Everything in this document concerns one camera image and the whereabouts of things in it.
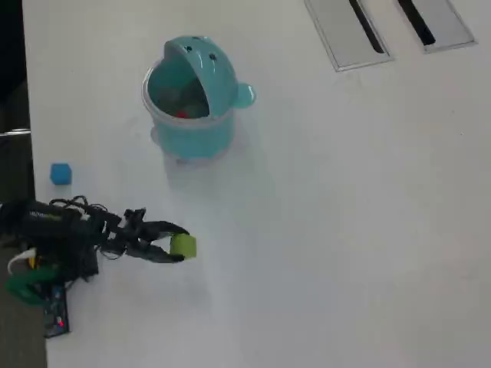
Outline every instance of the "white table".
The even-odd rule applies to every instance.
[[[491,6],[479,44],[336,74],[302,0],[24,0],[38,199],[85,194],[187,227],[199,257],[101,260],[50,368],[488,367]],[[140,101],[165,40],[208,35],[258,100],[231,150],[177,169]],[[70,188],[48,178],[74,170]]]

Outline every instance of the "small cube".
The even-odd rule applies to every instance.
[[[51,181],[56,186],[68,186],[71,184],[71,167],[67,163],[51,164]]]

